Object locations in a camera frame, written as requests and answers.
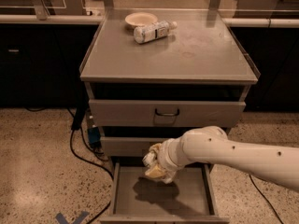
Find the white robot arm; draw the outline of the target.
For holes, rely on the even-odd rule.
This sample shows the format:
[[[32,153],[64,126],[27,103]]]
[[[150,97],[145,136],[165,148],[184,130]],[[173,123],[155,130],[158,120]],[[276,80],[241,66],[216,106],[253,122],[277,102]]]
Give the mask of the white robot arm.
[[[264,181],[299,191],[299,149],[240,143],[218,126],[192,129],[149,148],[145,176],[168,184],[192,163],[226,165]]]

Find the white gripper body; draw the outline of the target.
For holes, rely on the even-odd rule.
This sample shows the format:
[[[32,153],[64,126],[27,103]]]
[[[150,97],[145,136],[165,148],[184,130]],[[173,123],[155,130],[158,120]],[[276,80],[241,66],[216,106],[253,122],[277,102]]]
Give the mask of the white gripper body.
[[[158,163],[164,175],[161,177],[165,184],[171,183],[178,170],[186,166],[186,155],[183,152],[182,142],[180,138],[168,139],[162,142],[159,153]]]

